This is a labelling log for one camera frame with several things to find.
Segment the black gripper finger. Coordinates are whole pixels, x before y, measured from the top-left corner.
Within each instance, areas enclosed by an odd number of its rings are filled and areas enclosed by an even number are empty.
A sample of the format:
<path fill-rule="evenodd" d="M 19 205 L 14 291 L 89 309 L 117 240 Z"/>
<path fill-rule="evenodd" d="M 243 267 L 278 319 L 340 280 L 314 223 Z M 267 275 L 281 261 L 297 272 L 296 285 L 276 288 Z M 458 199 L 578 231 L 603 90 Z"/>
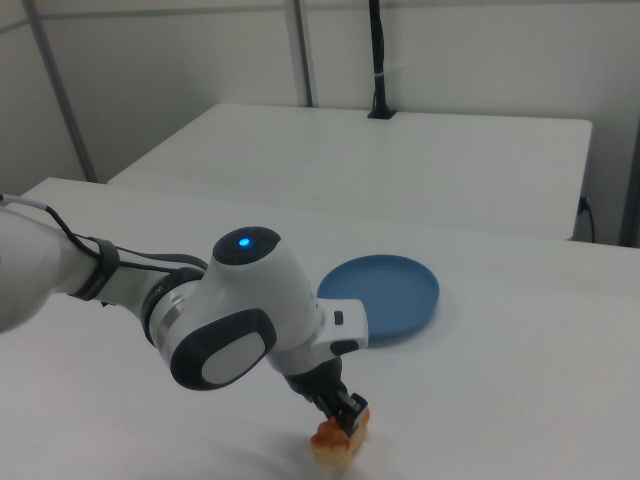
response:
<path fill-rule="evenodd" d="M 327 419 L 337 419 L 339 417 L 341 404 L 335 395 L 331 393 L 313 395 L 312 402 L 326 416 Z"/>
<path fill-rule="evenodd" d="M 367 400 L 357 393 L 338 393 L 338 423 L 347 435 L 353 435 L 368 412 Z"/>

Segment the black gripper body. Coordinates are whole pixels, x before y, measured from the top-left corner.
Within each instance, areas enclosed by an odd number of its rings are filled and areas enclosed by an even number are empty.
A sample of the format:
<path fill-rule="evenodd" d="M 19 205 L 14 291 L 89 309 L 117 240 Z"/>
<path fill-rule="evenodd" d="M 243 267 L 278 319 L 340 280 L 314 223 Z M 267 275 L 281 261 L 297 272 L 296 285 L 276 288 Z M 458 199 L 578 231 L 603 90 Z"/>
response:
<path fill-rule="evenodd" d="M 342 359 L 335 357 L 308 372 L 285 375 L 284 379 L 295 393 L 313 402 L 315 398 L 330 397 L 345 390 L 341 377 L 342 366 Z"/>

